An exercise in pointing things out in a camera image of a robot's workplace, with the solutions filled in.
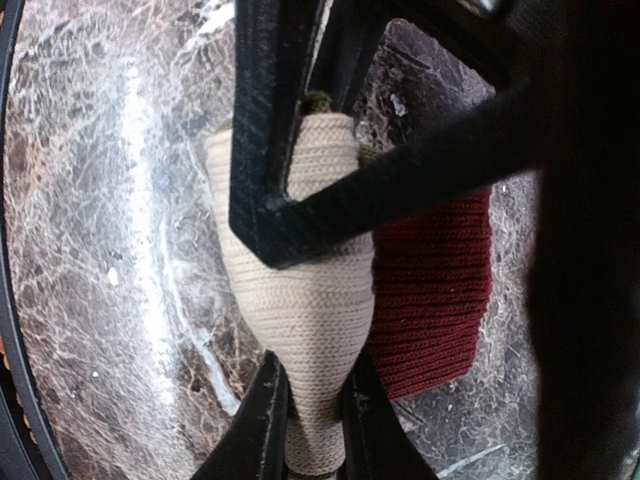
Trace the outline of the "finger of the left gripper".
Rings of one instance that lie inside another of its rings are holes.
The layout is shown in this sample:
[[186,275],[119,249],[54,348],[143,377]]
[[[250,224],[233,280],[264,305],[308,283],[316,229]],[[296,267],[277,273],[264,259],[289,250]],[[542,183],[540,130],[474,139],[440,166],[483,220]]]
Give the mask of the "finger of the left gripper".
[[[288,267],[418,210],[531,169],[541,147],[546,1],[239,1],[230,224]],[[302,201],[285,193],[307,87],[349,113],[387,24],[404,19],[495,95]]]

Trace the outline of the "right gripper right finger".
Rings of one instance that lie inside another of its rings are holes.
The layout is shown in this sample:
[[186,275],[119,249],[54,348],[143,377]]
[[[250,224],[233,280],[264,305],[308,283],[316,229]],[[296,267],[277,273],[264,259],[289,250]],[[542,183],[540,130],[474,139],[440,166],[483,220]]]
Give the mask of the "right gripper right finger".
[[403,431],[365,351],[342,388],[342,427],[344,479],[438,479]]

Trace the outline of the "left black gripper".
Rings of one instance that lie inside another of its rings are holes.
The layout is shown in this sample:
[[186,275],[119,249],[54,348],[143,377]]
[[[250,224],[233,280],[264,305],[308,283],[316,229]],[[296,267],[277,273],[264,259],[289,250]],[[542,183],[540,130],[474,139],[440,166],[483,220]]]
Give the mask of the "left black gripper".
[[493,29],[514,85],[383,166],[427,205],[539,169],[536,475],[616,479],[639,438],[639,5],[518,1]]

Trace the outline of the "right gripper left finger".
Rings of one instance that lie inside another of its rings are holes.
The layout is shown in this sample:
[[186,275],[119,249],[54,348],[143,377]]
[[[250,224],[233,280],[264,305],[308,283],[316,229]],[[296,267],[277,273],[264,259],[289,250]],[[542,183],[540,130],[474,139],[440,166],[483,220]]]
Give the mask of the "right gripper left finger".
[[192,479],[285,479],[289,395],[284,367],[267,351],[229,429]]

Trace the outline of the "beige striped sock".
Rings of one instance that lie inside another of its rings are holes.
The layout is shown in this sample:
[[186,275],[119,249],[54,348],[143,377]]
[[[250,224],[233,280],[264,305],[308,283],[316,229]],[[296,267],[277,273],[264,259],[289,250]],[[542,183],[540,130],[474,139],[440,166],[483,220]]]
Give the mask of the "beige striped sock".
[[240,313],[284,367],[293,415],[285,463],[298,477],[338,470],[339,392],[368,351],[393,399],[471,368],[491,292],[488,191],[416,213],[286,270],[263,265],[228,220],[232,128],[207,142],[223,263]]

